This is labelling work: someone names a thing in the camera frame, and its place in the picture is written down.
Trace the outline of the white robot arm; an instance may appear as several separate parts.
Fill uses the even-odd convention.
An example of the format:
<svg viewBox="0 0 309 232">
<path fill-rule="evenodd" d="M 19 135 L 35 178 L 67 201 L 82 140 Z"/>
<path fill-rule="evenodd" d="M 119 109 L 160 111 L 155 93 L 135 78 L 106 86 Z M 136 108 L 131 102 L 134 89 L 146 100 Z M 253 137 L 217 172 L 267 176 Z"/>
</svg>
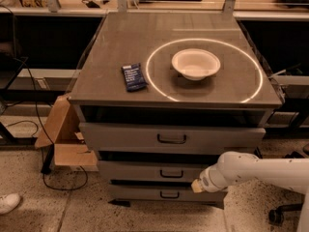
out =
<svg viewBox="0 0 309 232">
<path fill-rule="evenodd" d="M 304 195 L 296 232 L 309 232 L 309 159 L 259 159 L 248 153 L 229 151 L 204 169 L 192 190 L 217 192 L 229 186 L 258 179 Z"/>
</svg>

